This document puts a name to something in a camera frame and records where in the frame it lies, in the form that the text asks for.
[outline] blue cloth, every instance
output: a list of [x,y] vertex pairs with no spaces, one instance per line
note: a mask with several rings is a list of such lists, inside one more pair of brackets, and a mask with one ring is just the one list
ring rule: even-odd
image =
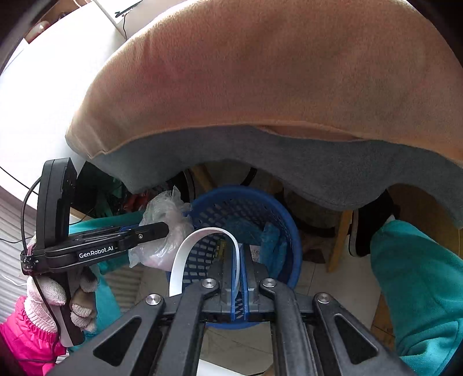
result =
[[[123,215],[117,215],[113,217],[97,218],[88,221],[82,221],[75,225],[69,226],[69,233],[73,234],[76,232],[95,230],[98,228],[111,227],[111,226],[130,226],[140,223],[143,218],[142,212],[127,213]],[[98,263],[98,268],[102,275],[116,270],[124,265],[129,264],[128,255],[112,258],[107,261]],[[113,295],[110,287],[108,286],[104,277],[100,277],[100,283],[95,292],[96,297],[96,331],[94,333],[85,332],[85,342],[101,333],[104,329],[110,326],[120,316],[120,308],[116,302],[116,298]],[[82,345],[70,347],[69,351],[73,352],[78,350]]]
[[396,352],[419,376],[438,376],[463,339],[463,260],[399,220],[370,246]]
[[224,229],[230,232],[238,241],[249,245],[259,245],[260,263],[263,263],[269,271],[269,276],[277,278],[286,260],[288,242],[284,236],[280,236],[280,230],[267,222],[263,231],[259,226],[244,218],[229,218]]

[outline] label sticker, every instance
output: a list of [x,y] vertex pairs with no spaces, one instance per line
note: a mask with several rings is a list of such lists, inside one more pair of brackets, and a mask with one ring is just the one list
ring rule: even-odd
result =
[[111,254],[115,251],[117,251],[117,247],[115,245],[109,245],[107,247],[98,248],[96,250],[91,250],[88,252],[81,252],[79,253],[79,261],[90,260],[92,258],[97,258],[99,256]]
[[251,250],[252,261],[255,263],[260,262],[260,245],[250,245],[249,249]]

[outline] human hand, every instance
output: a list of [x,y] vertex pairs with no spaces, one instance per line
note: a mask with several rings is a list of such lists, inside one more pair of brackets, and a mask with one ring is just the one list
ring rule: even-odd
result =
[[[38,284],[48,304],[63,306],[66,304],[64,288],[47,276],[37,276]],[[71,321],[77,327],[88,332],[96,329],[95,291],[98,279],[90,268],[85,267],[79,275],[79,288],[74,293],[71,302]],[[27,298],[24,301],[25,313],[29,320],[46,332],[56,333],[56,324],[48,311],[32,277],[27,279]]]

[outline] green cloth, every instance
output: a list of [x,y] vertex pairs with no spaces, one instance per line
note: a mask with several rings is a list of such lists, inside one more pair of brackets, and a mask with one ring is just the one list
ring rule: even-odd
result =
[[[69,226],[69,233],[95,230],[98,228],[111,227],[111,226],[131,226],[137,225],[142,220],[143,213],[135,212],[113,217],[97,218],[88,221],[82,221],[75,225]],[[128,255],[112,258],[107,261],[98,263],[98,268],[102,275],[116,270],[124,265],[129,264]],[[101,333],[104,329],[110,326],[114,321],[121,317],[119,305],[113,295],[110,287],[108,286],[104,277],[100,276],[100,283],[95,292],[96,297],[96,331],[94,333],[84,332],[85,342],[89,341],[94,336]],[[69,351],[73,352],[78,350],[83,344],[79,346],[70,347]]]
[[370,245],[398,355],[419,376],[439,375],[463,339],[463,260],[399,220]]

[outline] orange fleece blanket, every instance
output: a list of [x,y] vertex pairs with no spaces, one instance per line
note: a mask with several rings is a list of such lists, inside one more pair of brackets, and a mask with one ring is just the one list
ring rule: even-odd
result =
[[186,1],[107,61],[66,139],[93,158],[147,135],[220,125],[378,139],[461,162],[463,69],[401,0]]

